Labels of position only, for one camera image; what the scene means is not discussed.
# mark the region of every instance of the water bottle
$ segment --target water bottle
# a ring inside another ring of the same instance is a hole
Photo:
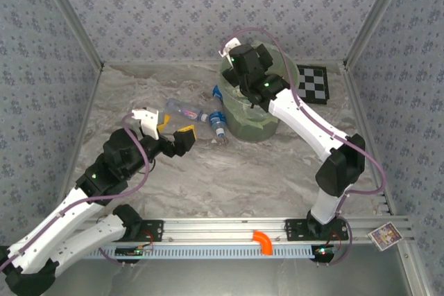
[[[208,115],[204,113],[200,108],[195,107],[189,103],[170,98],[166,102],[166,109],[176,114],[182,114],[192,121],[206,122]]]
[[[225,135],[225,128],[227,127],[227,119],[225,118],[225,114],[222,112],[222,100],[217,96],[217,92],[219,89],[216,89],[217,86],[213,89],[213,99],[211,101],[212,111],[208,116],[208,120],[210,122],[211,128],[216,132],[218,137],[223,137]]]

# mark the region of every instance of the checkerboard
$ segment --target checkerboard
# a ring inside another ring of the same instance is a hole
[[[328,92],[327,69],[325,67],[298,65],[300,83],[298,95],[306,103],[327,104]]]

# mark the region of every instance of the wall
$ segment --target wall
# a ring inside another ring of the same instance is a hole
[[[0,0],[0,244],[55,207],[94,69],[53,0]]]
[[[344,59],[374,0],[70,0],[103,61],[217,59],[261,26],[299,59]]]
[[[352,70],[399,214],[444,295],[444,0],[393,0]]]

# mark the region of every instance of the orange clip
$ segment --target orange clip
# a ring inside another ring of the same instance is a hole
[[[273,253],[273,245],[271,244],[271,239],[265,235],[263,232],[254,232],[253,241],[259,242],[262,249],[262,254],[264,256],[270,256]]]

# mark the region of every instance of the gray marble surface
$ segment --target gray marble surface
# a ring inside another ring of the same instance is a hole
[[[211,64],[105,66],[71,187],[132,108],[162,108],[170,97],[205,107],[217,82],[216,69]],[[353,134],[357,131],[355,120],[337,67],[329,69],[328,80],[331,99],[327,105],[312,107],[340,130]],[[165,132],[189,124],[187,119],[174,116]],[[132,125],[134,129],[138,126],[136,121]],[[135,195],[115,200],[105,210],[126,202],[143,218],[307,214],[318,192],[314,176],[321,163],[287,125],[281,123],[277,133],[261,143],[238,141],[228,134],[229,144],[221,144],[206,124],[197,123],[196,129],[198,140],[189,153],[172,159],[160,155],[144,187]],[[141,178],[134,176],[130,187]],[[368,171],[356,187],[375,188]],[[374,197],[354,195],[343,212],[371,215],[377,205]]]

